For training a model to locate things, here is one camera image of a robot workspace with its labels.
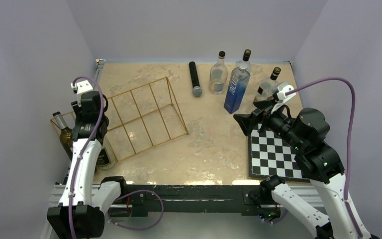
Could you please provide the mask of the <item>clear round glass bottle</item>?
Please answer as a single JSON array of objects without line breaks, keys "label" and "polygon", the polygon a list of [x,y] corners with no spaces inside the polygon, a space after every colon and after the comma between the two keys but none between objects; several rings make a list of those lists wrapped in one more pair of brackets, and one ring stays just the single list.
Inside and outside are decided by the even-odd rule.
[{"label": "clear round glass bottle", "polygon": [[209,90],[213,94],[221,94],[227,80],[228,70],[224,63],[225,52],[220,51],[217,62],[212,66],[209,77]]}]

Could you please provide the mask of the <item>blue square bottle silver cap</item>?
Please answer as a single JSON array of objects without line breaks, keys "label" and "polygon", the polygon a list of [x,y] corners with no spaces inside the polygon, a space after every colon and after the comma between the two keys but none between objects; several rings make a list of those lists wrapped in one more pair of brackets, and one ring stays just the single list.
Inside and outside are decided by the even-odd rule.
[{"label": "blue square bottle silver cap", "polygon": [[224,102],[224,108],[230,114],[240,108],[250,77],[246,64],[241,63],[239,67],[232,70]]}]

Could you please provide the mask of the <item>clear bottle round emblem label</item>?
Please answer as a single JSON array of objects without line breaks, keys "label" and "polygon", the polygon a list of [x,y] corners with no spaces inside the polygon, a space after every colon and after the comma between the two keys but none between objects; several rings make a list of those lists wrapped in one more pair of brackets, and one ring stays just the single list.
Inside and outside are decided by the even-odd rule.
[{"label": "clear bottle round emblem label", "polygon": [[241,60],[238,60],[235,64],[235,68],[239,67],[239,65],[242,63],[242,64],[246,64],[247,65],[247,71],[248,72],[252,72],[252,66],[251,66],[251,63],[250,63],[250,56],[251,56],[251,53],[252,51],[250,49],[246,49],[243,53],[243,57]]}]

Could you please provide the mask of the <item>clear bottle dark label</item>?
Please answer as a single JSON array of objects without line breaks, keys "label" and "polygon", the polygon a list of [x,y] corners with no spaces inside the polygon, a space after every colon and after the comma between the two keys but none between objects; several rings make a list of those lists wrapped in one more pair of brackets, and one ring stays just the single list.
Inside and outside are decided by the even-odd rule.
[{"label": "clear bottle dark label", "polygon": [[96,168],[99,171],[111,169],[117,162],[116,155],[107,136],[103,139],[101,151],[98,155]]}]

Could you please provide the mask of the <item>clear square bottle gold label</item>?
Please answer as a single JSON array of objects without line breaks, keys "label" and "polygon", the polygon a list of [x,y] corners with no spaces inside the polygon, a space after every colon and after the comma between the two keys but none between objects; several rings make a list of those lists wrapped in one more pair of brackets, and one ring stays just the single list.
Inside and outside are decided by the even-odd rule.
[{"label": "clear square bottle gold label", "polygon": [[264,78],[257,89],[254,102],[266,100],[272,93],[272,87],[276,85],[277,78],[281,72],[280,67],[275,67],[269,77]]}]

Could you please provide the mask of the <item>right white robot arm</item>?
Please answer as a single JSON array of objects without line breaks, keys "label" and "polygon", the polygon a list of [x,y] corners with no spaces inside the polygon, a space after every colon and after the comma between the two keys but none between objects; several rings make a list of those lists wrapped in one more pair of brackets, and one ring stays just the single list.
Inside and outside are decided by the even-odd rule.
[{"label": "right white robot arm", "polygon": [[272,131],[295,152],[295,161],[302,176],[310,181],[318,192],[326,213],[322,213],[294,193],[278,175],[272,175],[260,183],[255,202],[275,202],[293,214],[316,239],[372,239],[360,219],[345,187],[349,174],[339,154],[325,142],[330,126],[322,112],[304,108],[296,118],[285,115],[281,106],[275,110],[272,101],[255,103],[250,114],[233,117],[243,133],[249,136],[254,129]]}]

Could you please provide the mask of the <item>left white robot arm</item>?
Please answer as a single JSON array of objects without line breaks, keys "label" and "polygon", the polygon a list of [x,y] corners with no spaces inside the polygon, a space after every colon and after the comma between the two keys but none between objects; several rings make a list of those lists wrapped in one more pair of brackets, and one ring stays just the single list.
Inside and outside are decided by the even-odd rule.
[{"label": "left white robot arm", "polygon": [[47,212],[47,220],[60,239],[100,237],[112,203],[121,204],[128,199],[122,176],[104,179],[98,190],[92,192],[108,118],[104,115],[104,97],[98,91],[77,94],[79,102],[72,102],[76,123],[67,185],[58,205],[50,207]]}]

